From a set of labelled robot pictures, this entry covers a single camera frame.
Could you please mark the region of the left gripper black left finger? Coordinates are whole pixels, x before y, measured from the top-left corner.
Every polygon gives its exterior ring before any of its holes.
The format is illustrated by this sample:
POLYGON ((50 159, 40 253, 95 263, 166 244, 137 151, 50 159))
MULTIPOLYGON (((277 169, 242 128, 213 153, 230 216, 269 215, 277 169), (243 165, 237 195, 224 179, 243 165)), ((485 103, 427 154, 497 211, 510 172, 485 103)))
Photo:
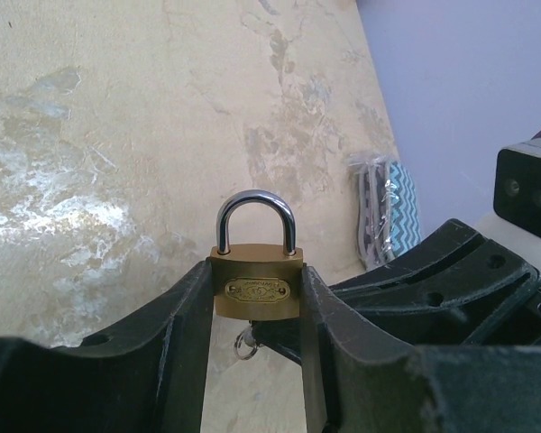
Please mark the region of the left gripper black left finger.
POLYGON ((76 347, 0 337, 0 432, 197 432, 213 318, 211 268, 76 347))

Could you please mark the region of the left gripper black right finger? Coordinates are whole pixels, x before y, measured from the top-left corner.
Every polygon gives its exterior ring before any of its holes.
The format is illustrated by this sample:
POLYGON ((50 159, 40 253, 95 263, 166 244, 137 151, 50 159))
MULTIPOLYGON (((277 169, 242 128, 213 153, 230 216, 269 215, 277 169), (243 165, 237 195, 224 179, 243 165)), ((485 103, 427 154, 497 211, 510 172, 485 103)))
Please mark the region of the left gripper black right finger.
POLYGON ((541 432, 541 346, 409 345, 305 267, 301 365, 310 432, 541 432))

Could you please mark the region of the small brass padlock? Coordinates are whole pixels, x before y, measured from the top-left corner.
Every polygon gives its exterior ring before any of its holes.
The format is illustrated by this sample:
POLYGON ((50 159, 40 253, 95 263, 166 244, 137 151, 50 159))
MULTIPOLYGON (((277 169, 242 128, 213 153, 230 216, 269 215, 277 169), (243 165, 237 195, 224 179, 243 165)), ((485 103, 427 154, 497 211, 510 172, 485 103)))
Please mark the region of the small brass padlock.
POLYGON ((303 251, 296 246, 296 220, 289 205, 265 190, 250 189, 231 196, 216 220, 216 246, 209 261, 215 313, 249 321, 278 321, 299 316, 303 251), (283 227, 281 244, 231 244, 233 212, 257 203, 273 209, 283 227))

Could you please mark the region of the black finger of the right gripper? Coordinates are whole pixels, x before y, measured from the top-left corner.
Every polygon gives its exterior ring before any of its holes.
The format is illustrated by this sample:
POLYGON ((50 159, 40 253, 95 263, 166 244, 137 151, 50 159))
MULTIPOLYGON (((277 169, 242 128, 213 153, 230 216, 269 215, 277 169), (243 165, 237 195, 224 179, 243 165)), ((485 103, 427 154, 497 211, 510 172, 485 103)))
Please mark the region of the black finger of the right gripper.
POLYGON ((303 273, 299 318, 258 322, 256 342, 298 364, 541 365, 541 273, 461 221, 391 263, 326 286, 303 273))

